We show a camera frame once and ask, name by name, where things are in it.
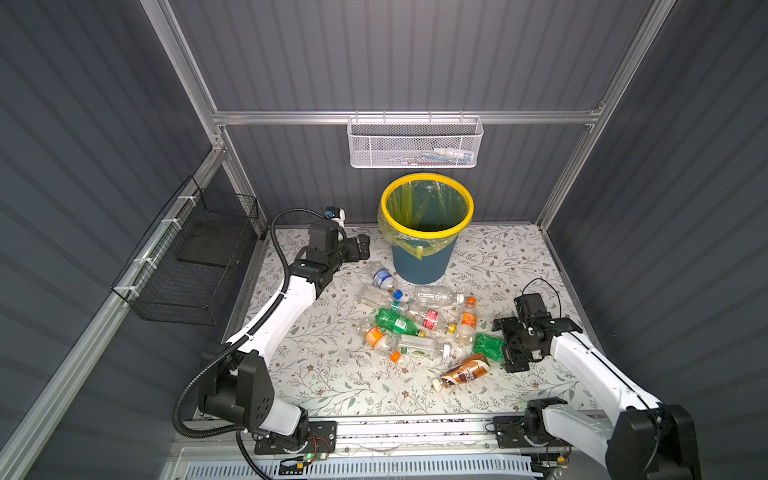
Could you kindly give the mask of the crushed green bottle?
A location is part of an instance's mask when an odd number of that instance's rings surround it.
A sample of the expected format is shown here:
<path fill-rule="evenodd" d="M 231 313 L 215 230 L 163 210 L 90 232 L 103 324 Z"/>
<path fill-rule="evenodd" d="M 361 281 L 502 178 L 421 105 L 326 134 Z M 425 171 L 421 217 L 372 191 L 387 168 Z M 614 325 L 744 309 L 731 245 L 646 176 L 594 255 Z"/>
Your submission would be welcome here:
<path fill-rule="evenodd" d="M 490 361 L 503 363 L 505 341 L 502 337 L 489 335 L 486 333 L 477 333 L 472 345 L 472 351 L 475 354 L 482 354 Z"/>

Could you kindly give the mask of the brown coffee bottle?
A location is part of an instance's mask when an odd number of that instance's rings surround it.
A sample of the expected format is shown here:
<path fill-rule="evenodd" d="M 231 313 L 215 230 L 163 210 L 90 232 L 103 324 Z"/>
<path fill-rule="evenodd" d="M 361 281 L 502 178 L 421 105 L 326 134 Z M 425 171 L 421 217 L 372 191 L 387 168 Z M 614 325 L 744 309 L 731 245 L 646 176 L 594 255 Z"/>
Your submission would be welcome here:
<path fill-rule="evenodd" d="M 483 354 L 474 354 L 432 380 L 432 387 L 441 391 L 452 386 L 463 385 L 486 375 L 490 363 Z"/>

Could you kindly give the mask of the green bottle yellow cap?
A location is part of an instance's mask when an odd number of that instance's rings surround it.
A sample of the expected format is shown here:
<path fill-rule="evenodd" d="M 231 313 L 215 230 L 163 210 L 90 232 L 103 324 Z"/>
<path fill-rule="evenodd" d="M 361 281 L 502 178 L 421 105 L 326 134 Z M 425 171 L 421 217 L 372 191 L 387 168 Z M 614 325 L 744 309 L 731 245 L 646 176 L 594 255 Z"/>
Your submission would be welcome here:
<path fill-rule="evenodd" d="M 416 337 L 426 336 L 426 333 L 412 320 L 389 309 L 380 309 L 374 322 L 378 327 L 389 332 Z"/>

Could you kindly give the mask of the clear bottle white green label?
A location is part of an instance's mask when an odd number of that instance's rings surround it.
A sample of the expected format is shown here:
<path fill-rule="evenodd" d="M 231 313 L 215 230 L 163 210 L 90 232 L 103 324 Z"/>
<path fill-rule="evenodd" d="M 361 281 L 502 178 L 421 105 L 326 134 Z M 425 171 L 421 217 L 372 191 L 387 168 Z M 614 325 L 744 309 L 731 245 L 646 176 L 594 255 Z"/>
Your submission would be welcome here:
<path fill-rule="evenodd" d="M 402 354 L 425 357 L 433 361 L 445 361 L 451 357 L 451 345 L 435 338 L 403 335 L 398 340 Z"/>

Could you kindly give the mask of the clear bottle orange caps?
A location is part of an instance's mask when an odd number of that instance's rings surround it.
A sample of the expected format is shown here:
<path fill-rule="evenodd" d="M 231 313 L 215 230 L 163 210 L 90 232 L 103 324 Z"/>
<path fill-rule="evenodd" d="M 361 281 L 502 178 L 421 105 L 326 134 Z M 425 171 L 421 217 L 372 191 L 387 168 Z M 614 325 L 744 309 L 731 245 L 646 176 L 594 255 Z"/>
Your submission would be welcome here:
<path fill-rule="evenodd" d="M 400 336 L 395 333 L 387 333 L 378 326 L 370 328 L 365 333 L 365 341 L 378 355 L 385 357 L 392 363 L 397 363 L 402 354 L 400 351 Z"/>

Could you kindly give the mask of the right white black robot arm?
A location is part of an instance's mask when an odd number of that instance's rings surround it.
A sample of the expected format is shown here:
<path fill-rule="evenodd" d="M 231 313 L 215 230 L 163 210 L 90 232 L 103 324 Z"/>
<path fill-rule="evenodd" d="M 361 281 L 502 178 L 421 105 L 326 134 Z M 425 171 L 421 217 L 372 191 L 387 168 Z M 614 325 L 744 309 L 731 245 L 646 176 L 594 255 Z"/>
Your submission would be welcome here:
<path fill-rule="evenodd" d="M 692 416 L 665 404 L 627 377 L 568 318 L 498 319 L 504 368 L 520 373 L 553 357 L 589 391 L 603 415 L 593 418 L 559 397 L 528 402 L 520 432 L 546 447 L 566 442 L 597 461 L 613 479 L 699 479 L 699 449 Z"/>

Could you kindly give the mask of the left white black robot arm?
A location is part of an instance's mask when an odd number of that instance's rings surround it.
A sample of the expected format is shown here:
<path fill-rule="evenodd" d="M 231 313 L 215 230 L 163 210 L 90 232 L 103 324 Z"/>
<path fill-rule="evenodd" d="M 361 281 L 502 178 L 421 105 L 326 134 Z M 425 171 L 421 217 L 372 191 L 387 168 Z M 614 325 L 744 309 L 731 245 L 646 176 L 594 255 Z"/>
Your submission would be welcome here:
<path fill-rule="evenodd" d="M 370 237 L 350 236 L 335 220 L 318 220 L 308 233 L 308 245 L 292 263 L 280 257 L 286 276 L 270 302 L 204 360 L 197 381 L 198 409 L 236 429 L 306 437 L 306 411 L 276 396 L 268 366 L 295 322 L 341 267 L 370 258 Z"/>

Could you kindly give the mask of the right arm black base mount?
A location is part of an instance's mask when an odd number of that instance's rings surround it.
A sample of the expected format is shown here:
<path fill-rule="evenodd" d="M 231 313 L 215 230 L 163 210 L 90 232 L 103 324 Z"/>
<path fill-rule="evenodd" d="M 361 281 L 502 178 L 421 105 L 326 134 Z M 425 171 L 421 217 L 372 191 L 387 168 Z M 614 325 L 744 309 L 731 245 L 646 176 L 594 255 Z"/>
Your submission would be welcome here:
<path fill-rule="evenodd" d="M 543 415 L 528 410 L 515 415 L 494 416 L 488 431 L 493 434 L 502 449 L 545 448 L 560 443 L 560 440 L 545 429 Z"/>

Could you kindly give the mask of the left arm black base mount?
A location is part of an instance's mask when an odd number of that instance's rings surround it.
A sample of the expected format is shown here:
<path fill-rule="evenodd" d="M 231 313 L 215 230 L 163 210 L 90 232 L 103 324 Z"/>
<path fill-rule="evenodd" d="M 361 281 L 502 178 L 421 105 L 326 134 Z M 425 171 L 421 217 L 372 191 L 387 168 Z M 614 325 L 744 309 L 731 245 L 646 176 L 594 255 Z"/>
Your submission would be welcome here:
<path fill-rule="evenodd" d="M 335 452 L 338 423 L 302 421 L 292 435 L 275 432 L 255 436 L 256 455 L 309 455 L 325 458 Z"/>

